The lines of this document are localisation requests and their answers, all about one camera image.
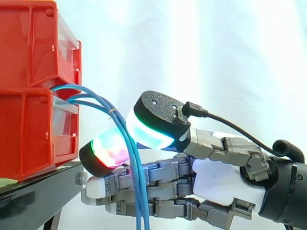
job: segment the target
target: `robotic hand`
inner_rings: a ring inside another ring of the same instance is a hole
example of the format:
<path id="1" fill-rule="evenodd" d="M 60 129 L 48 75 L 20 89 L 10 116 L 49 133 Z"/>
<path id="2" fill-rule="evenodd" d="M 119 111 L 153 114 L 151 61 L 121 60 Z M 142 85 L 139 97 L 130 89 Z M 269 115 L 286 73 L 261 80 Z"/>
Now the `robotic hand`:
<path id="1" fill-rule="evenodd" d="M 290 143 L 277 141 L 273 151 L 253 137 L 193 129 L 189 116 L 214 115 L 157 92 L 143 93 L 134 106 L 134 114 L 152 130 L 130 125 L 130 114 L 127 128 L 136 141 L 156 149 L 170 146 L 179 152 L 172 159 L 143 165 L 150 215 L 199 218 L 228 230 L 242 224 L 242 219 L 250 220 L 254 211 L 285 224 L 287 229 L 307 226 L 307 166 L 302 152 Z M 153 131 L 171 137 L 172 142 L 153 141 L 157 137 Z M 189 195 L 205 201 L 187 198 Z M 104 177 L 90 178 L 82 191 L 82 201 L 105 205 L 108 212 L 116 215 L 135 216 L 129 166 Z"/>

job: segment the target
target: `blue ethernet cable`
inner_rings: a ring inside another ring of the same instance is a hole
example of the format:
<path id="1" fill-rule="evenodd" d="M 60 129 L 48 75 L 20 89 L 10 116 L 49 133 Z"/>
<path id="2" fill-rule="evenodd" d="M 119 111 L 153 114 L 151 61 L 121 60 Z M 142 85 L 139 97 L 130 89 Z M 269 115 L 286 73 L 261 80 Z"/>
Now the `blue ethernet cable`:
<path id="1" fill-rule="evenodd" d="M 91 96 L 88 93 L 81 93 L 81 94 L 77 94 L 75 96 L 72 96 L 70 98 L 67 99 L 68 102 L 71 102 L 75 99 L 80 99 L 80 98 L 91 98 Z M 108 103 L 108 105 L 111 108 L 115 108 L 107 99 L 101 97 L 103 100 L 105 100 L 106 103 Z M 127 129 L 126 129 L 126 121 L 123 118 L 123 116 L 120 114 L 119 111 L 115 110 L 114 113 L 116 114 L 116 116 L 118 117 L 118 119 L 120 120 L 121 124 L 123 125 L 123 127 L 125 128 L 126 132 L 128 133 Z M 138 149 L 136 147 L 136 145 L 134 143 L 132 143 L 132 147 L 133 147 L 133 151 L 134 152 L 138 152 Z M 136 162 L 137 165 L 142 165 L 141 162 L 141 158 L 139 154 L 135 154 L 136 156 Z M 139 175 L 140 175 L 140 183 L 141 184 L 146 184 L 146 179 L 145 176 L 143 174 L 143 168 L 142 167 L 138 167 L 139 170 Z M 146 190 L 146 186 L 141 186 L 141 193 L 142 193 L 142 198 L 144 199 L 145 205 L 147 206 L 148 204 L 148 195 L 147 195 L 147 190 Z M 148 217 L 149 216 L 149 209 L 144 208 L 144 217 Z M 145 226 L 148 226 L 149 228 L 149 218 L 144 218 L 144 222 L 145 222 Z"/>
<path id="2" fill-rule="evenodd" d="M 105 107 L 105 109 L 107 109 L 108 111 L 110 111 L 111 109 L 113 109 L 114 107 L 110 106 L 109 104 L 110 103 L 106 103 L 103 98 L 100 98 L 97 94 L 95 94 L 94 92 L 92 92 L 91 90 L 83 87 L 83 86 L 76 86 L 76 85 L 63 85 L 63 86 L 57 86 L 57 87 L 54 87 L 53 90 L 56 91 L 56 90 L 62 90 L 62 89 L 78 89 L 78 90 L 82 90 L 82 91 L 85 91 L 87 93 L 89 93 L 93 98 L 95 98 L 96 100 L 98 100 L 98 102 L 103 105 Z M 110 113 L 109 114 L 113 120 L 115 121 L 115 123 L 117 124 L 117 126 L 119 127 L 125 141 L 126 141 L 126 144 L 127 144 L 127 147 L 128 147 L 128 152 L 130 154 L 130 160 L 132 161 L 131 162 L 131 172 L 133 173 L 133 175 L 135 175 L 134 177 L 136 177 L 137 179 L 139 178 L 139 172 L 137 169 L 135 169 L 138 165 L 135 161 L 135 156 L 134 156 L 134 152 L 133 152 L 133 149 L 131 148 L 131 142 L 130 142 L 130 139 L 129 139 L 129 136 L 127 135 L 127 132 L 125 132 L 125 130 L 123 129 L 123 126 L 121 125 L 121 123 L 119 122 L 118 118 L 113 114 L 113 113 Z M 139 187 L 137 185 L 142 185 L 141 183 L 139 183 L 139 181 L 136 181 L 136 179 L 134 179 L 134 186 L 135 186 L 135 196 L 136 196 L 136 202 L 138 203 L 139 201 L 139 197 L 142 197 L 142 195 L 140 196 L 140 192 L 139 192 Z M 144 206 L 144 203 L 141 203 L 141 208 L 144 210 L 146 207 Z M 137 228 L 140 229 L 141 228 L 141 225 L 139 223 L 138 220 L 140 220 L 140 217 L 139 217 L 139 212 L 137 212 Z"/>
<path id="3" fill-rule="evenodd" d="M 93 91 L 91 91 L 90 89 L 87 89 L 83 86 L 79 86 L 79 85 L 73 85 L 73 84 L 67 84 L 67 85 L 62 85 L 62 86 L 57 86 L 57 87 L 54 87 L 52 90 L 53 91 L 57 91 L 57 90 L 63 90 L 63 89 L 78 89 L 78 90 L 81 90 L 81 91 L 84 91 L 86 93 L 88 93 L 86 96 L 85 95 L 82 95 L 80 94 L 81 98 L 83 97 L 92 97 L 92 98 L 95 98 L 103 107 L 103 109 L 101 109 L 103 112 L 106 112 L 106 111 L 110 111 L 111 109 L 114 109 L 114 106 L 109 102 L 107 101 L 106 99 L 104 98 L 101 98 L 99 97 L 97 94 L 95 94 Z M 70 98 L 70 101 L 73 99 L 76 99 L 78 95 L 74 96 L 74 98 Z M 133 140 L 131 140 L 131 137 L 129 135 L 127 135 L 127 129 L 126 129 L 126 126 L 125 126 L 125 120 L 123 119 L 123 117 L 121 116 L 121 114 L 118 112 L 118 111 L 114 111 L 114 113 L 110 113 L 109 114 L 114 122 L 117 124 L 117 126 L 119 127 L 120 131 L 122 132 L 123 134 L 123 137 L 126 141 L 126 144 L 127 144 L 127 147 L 128 147 L 128 150 L 129 150 L 129 154 L 130 154 L 130 160 L 132 161 L 131 163 L 131 172 L 132 172 L 132 178 L 133 177 L 137 177 L 138 179 L 138 176 L 140 176 L 139 180 L 140 180 L 140 186 L 141 186 L 141 198 L 143 200 L 143 202 L 141 202 L 141 209 L 142 211 L 144 212 L 143 214 L 143 217 L 144 217 L 144 223 L 145 223 L 145 229 L 150 229 L 149 227 L 149 209 L 148 209 L 148 198 L 147 198 L 147 192 L 146 192 L 146 184 L 145 184 L 145 178 L 144 178 L 144 175 L 143 175 L 143 172 L 140 170 L 140 167 L 139 166 L 142 166 L 142 163 L 141 163 L 141 159 L 140 159 L 140 156 L 137 152 L 137 148 L 135 146 L 135 143 L 133 143 Z M 135 192 L 139 194 L 139 187 L 137 187 L 135 184 Z M 137 215 L 137 228 L 139 229 L 140 226 L 139 226 L 139 222 L 138 222 L 138 215 Z"/>
<path id="4" fill-rule="evenodd" d="M 92 107 L 92 108 L 95 108 L 95 109 L 98 109 L 102 112 L 104 112 L 105 114 L 108 114 L 108 111 L 100 106 L 100 105 L 97 105 L 95 103 L 91 103 L 91 102 L 86 102 L 86 101 L 81 101 L 81 100 L 70 100 L 70 103 L 71 104 L 79 104 L 79 105 L 86 105 L 86 106 L 89 106 L 89 107 Z M 138 191 L 137 187 L 135 187 L 136 189 L 136 197 L 139 196 L 140 192 Z M 136 201 L 136 218 L 137 218 L 137 230 L 141 230 L 141 205 L 139 202 Z"/>

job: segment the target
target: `stacked red bins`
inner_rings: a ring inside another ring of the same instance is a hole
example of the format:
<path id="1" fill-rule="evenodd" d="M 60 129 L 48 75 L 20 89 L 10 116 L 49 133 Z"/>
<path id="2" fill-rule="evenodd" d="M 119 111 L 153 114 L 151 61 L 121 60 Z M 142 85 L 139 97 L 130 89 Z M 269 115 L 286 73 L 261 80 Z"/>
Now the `stacked red bins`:
<path id="1" fill-rule="evenodd" d="M 0 0 L 0 179 L 23 181 L 78 156 L 81 44 L 53 1 Z"/>

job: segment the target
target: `white backdrop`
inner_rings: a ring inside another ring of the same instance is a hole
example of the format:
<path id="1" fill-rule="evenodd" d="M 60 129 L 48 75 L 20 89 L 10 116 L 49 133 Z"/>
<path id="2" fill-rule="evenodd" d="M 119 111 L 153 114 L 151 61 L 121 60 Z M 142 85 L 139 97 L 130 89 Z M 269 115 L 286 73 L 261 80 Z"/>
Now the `white backdrop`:
<path id="1" fill-rule="evenodd" d="M 58 0 L 83 43 L 83 85 L 124 116 L 145 90 L 190 100 L 271 145 L 285 138 L 307 152 L 306 1 Z M 193 126 L 234 133 L 211 120 Z M 82 108 L 80 146 L 113 127 Z M 172 156 L 142 153 L 143 162 Z M 151 218 L 153 230 L 211 229 L 200 220 Z M 74 198 L 60 230 L 135 229 L 135 218 Z M 283 229 L 255 216 L 253 230 Z"/>

